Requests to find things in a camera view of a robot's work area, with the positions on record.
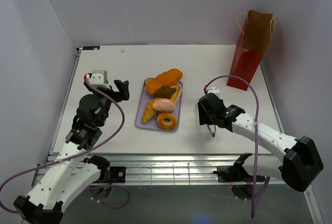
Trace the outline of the dark brown chocolate bread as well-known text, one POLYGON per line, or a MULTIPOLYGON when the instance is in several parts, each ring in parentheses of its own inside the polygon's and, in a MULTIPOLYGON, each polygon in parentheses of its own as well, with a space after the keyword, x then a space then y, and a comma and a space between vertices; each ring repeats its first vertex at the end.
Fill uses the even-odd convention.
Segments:
POLYGON ((175 88, 163 85, 153 94, 153 96, 156 98, 170 99, 175 92, 175 88))

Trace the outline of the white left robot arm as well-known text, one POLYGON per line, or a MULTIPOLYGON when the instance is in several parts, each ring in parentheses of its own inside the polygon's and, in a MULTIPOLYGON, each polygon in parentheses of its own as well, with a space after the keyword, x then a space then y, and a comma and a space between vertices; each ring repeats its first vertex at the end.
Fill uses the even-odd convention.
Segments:
POLYGON ((83 96, 73 118, 72 128, 62 150, 38 184, 25 196, 18 196, 14 207, 28 223, 60 223, 66 208, 94 182, 110 183, 110 162, 88 152, 102 135, 112 103, 129 100, 129 82, 114 81, 115 92, 107 83, 86 78, 91 92, 83 96))

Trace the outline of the striped croissant bread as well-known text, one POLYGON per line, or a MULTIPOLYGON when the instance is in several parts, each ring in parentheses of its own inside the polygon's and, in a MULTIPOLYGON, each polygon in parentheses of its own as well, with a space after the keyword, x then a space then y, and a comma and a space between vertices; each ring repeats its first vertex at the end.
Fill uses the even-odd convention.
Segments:
POLYGON ((158 99, 151 100, 146 103, 141 122, 146 124, 157 112, 153 109, 153 104, 158 99))

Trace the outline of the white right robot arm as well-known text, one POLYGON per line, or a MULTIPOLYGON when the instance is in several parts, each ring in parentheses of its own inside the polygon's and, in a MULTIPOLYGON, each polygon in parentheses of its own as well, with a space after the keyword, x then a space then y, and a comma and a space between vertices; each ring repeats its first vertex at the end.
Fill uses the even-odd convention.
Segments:
POLYGON ((257 124, 240 107, 226 107, 222 99, 208 93, 198 101, 199 123, 219 127, 241 135, 272 153, 272 156, 255 158, 244 153, 235 163, 215 171, 224 181, 246 181, 257 175, 260 181, 271 177, 283 180, 292 189, 304 192, 323 170, 324 165, 315 142, 307 137, 295 138, 257 124))

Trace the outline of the pink sugared round bread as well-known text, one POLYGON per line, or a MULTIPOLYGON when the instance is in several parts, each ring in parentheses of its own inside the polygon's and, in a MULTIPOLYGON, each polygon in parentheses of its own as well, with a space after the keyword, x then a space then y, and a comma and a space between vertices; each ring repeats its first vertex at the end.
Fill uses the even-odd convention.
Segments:
POLYGON ((172 113, 176 105, 169 99, 159 99, 153 103, 153 110, 159 113, 172 113))

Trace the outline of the metal serving tongs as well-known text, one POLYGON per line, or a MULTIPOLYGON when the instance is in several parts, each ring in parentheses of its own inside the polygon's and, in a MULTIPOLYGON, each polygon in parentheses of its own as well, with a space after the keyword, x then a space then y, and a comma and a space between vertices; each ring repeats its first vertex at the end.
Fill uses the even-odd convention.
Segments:
POLYGON ((216 125, 212 124, 212 125, 209 125, 209 124, 206 124, 206 127, 209 131, 209 134, 211 137, 215 137, 215 134, 216 134, 216 125))

